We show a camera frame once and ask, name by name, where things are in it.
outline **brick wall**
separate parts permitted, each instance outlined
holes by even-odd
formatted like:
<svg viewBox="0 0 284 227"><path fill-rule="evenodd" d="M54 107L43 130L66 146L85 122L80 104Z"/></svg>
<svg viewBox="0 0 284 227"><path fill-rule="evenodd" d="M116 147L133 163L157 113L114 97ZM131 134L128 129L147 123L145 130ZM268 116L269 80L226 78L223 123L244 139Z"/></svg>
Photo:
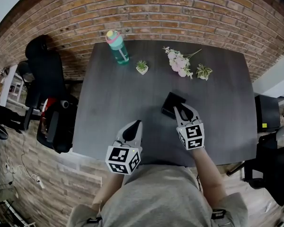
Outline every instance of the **brick wall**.
<svg viewBox="0 0 284 227"><path fill-rule="evenodd" d="M255 80L284 55L283 0L21 0L0 24L0 68L25 59L41 34L82 79L93 44L109 29L125 39L209 44L245 55Z"/></svg>

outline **white cube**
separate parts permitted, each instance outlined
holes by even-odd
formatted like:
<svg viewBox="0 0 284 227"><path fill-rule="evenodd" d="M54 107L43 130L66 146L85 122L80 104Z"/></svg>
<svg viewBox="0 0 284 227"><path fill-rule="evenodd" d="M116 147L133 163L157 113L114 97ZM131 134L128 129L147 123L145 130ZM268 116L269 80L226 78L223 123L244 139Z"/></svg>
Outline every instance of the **white cube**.
<svg viewBox="0 0 284 227"><path fill-rule="evenodd" d="M178 127L179 138L187 150L204 147L203 123Z"/></svg>
<svg viewBox="0 0 284 227"><path fill-rule="evenodd" d="M105 162L113 173L130 175L141 161L138 148L109 146Z"/></svg>

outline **bottle handle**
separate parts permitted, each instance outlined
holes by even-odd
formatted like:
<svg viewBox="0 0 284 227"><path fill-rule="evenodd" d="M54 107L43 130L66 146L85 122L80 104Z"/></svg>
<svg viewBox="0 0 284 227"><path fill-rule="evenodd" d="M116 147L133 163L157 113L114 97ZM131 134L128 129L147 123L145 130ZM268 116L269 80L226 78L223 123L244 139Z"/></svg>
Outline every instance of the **bottle handle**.
<svg viewBox="0 0 284 227"><path fill-rule="evenodd" d="M106 42L107 42L108 44L112 44L113 42L115 42L115 40L116 40L119 36L120 36L120 33L117 32L117 36L116 36L114 39L108 40L107 35L105 36L105 39L106 39Z"/></svg>

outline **water bottle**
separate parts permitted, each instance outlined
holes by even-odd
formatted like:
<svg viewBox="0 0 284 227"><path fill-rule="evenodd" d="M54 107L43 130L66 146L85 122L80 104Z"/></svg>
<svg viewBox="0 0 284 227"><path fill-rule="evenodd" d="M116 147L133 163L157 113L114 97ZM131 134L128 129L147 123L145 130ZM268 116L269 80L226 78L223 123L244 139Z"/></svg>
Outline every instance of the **water bottle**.
<svg viewBox="0 0 284 227"><path fill-rule="evenodd" d="M118 31L109 30L106 34L106 42L112 49L113 55L117 62L120 65L127 64L129 57L120 33Z"/></svg>

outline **dark wooden table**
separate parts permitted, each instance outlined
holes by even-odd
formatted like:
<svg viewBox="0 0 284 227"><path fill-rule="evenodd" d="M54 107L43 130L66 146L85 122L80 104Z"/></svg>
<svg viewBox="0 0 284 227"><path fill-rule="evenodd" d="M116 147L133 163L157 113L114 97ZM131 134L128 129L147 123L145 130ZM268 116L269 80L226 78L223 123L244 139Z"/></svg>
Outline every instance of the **dark wooden table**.
<svg viewBox="0 0 284 227"><path fill-rule="evenodd" d="M73 152L105 160L107 147L127 123L143 121L143 157L193 166L180 142L176 121L161 114L168 93L194 107L204 122L205 148L215 164L256 156L257 120L252 84L243 54L206 45L170 41L126 41L130 62L120 66L106 43L96 44L83 81L73 138ZM162 49L190 54L191 62L213 69L208 81L182 78L174 72ZM145 75L136 71L145 60Z"/></svg>

